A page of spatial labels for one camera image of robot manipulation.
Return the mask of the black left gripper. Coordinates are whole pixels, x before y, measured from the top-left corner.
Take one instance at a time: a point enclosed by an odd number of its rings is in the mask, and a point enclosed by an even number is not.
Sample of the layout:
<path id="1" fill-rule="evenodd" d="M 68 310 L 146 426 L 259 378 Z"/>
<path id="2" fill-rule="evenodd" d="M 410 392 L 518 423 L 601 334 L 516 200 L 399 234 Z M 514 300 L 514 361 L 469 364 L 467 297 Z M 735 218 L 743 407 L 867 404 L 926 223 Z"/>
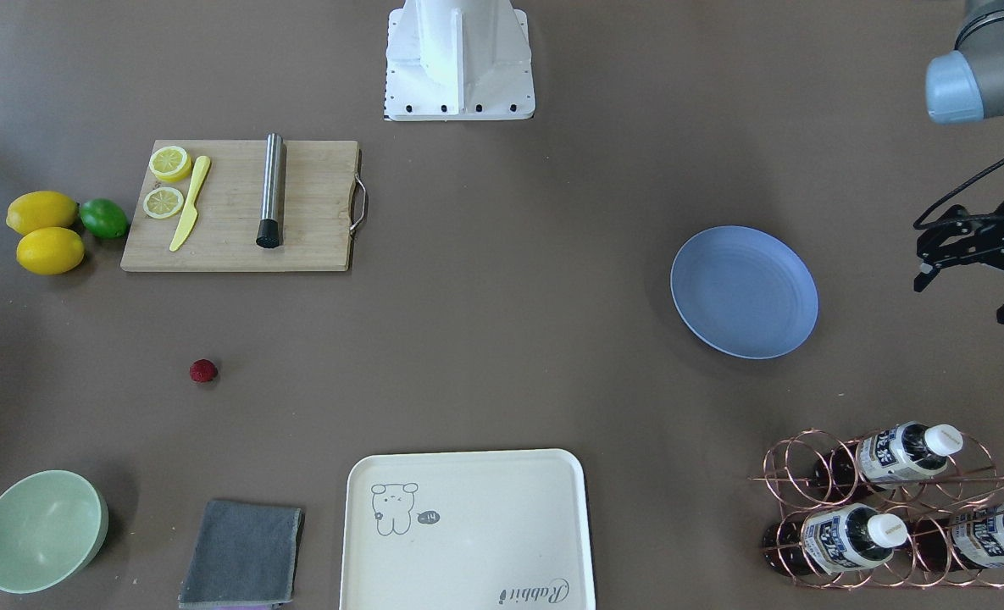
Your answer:
<path id="1" fill-rule="evenodd" d="M 990 266 L 1004 271 L 1004 201 L 986 219 L 969 218 L 962 205 L 951 205 L 940 220 L 951 220 L 940 228 L 925 230 L 917 239 L 920 271 L 913 289 L 923 292 L 940 270 L 962 265 Z M 996 310 L 996 321 L 1004 324 L 1004 304 Z"/>

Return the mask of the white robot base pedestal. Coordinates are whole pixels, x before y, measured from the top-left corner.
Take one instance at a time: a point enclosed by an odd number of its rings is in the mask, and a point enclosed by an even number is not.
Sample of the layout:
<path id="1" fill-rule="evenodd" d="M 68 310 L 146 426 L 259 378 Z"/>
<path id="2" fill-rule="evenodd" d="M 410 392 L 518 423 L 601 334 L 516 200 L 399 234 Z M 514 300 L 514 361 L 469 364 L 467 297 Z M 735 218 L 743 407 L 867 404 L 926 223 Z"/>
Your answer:
<path id="1" fill-rule="evenodd" d="M 383 119 L 522 120 L 535 110 L 525 11 L 509 1 L 406 1 L 389 13 Z"/>

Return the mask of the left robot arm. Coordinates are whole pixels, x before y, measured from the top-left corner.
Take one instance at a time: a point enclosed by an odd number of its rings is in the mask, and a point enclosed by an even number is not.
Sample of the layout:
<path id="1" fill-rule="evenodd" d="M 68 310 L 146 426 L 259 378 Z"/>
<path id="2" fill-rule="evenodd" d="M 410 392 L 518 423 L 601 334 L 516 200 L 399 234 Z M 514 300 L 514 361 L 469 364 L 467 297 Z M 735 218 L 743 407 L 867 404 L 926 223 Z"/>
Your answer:
<path id="1" fill-rule="evenodd" d="M 931 120 L 954 125 L 1004 116 L 1004 1 L 968 1 L 954 47 L 933 58 L 925 73 Z M 941 271 L 984 265 L 1004 273 L 1004 201 L 993 212 L 970 213 L 952 198 L 961 184 L 913 221 L 921 266 L 913 289 L 921 292 Z M 995 313 L 1004 324 L 1004 304 Z"/>

